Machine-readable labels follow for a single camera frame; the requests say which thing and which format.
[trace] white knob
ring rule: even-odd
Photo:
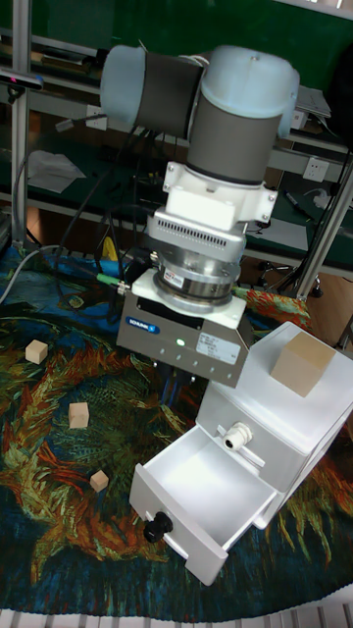
[[[229,451],[238,451],[252,439],[252,432],[245,423],[234,423],[224,435],[224,446]]]

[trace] patterned carpet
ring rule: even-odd
[[[1,289],[18,261],[11,249],[1,261]],[[109,289],[69,260],[61,271],[77,317],[58,299],[49,257],[29,262],[0,309],[0,607],[227,621],[352,582],[353,445],[345,429],[267,530],[251,529],[234,546],[211,588],[163,542],[144,541],[128,504],[134,465],[192,427],[205,383],[186,388],[172,410],[161,405],[151,363],[116,348],[118,323],[80,317],[104,315]],[[235,291],[256,339],[287,320],[310,331],[303,302]],[[25,361],[33,338],[49,344],[39,366]],[[68,406],[81,400],[89,427],[71,431]],[[110,484],[97,495],[89,477],[99,468]]]

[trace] vent grille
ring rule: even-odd
[[[221,248],[226,248],[227,241],[225,239],[221,239],[216,235],[208,235],[202,232],[198,232],[195,229],[190,229],[189,227],[182,227],[181,225],[176,225],[176,223],[170,223],[167,220],[158,220],[158,227],[161,229],[167,229],[171,232],[174,232],[179,236],[189,236],[198,239],[205,244],[213,244],[215,246],[220,246]]]

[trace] drawer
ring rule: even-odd
[[[254,472],[256,471],[260,479],[279,493],[286,493],[305,466],[308,456],[297,451],[244,411],[237,404],[236,392],[237,389],[210,382],[202,399],[196,423],[212,438],[217,437],[220,428],[223,429],[223,435],[234,423],[241,422],[247,425],[252,432],[252,440],[229,455],[245,461],[251,460],[252,457],[258,459],[261,464],[258,466],[254,464]]]
[[[169,516],[173,530],[165,541],[211,585],[229,548],[276,495],[196,426],[136,466],[130,503],[143,520],[159,511]]]

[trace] wooden cube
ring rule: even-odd
[[[40,340],[33,340],[25,348],[25,359],[33,364],[40,364],[48,355],[48,345]]]
[[[271,375],[295,393],[306,396],[318,383],[334,354],[330,346],[300,332],[283,347]]]
[[[71,429],[86,428],[88,425],[88,403],[71,403],[69,405],[69,425]]]
[[[106,476],[104,471],[97,471],[94,475],[91,476],[90,485],[94,489],[96,493],[103,491],[108,486],[109,478]]]

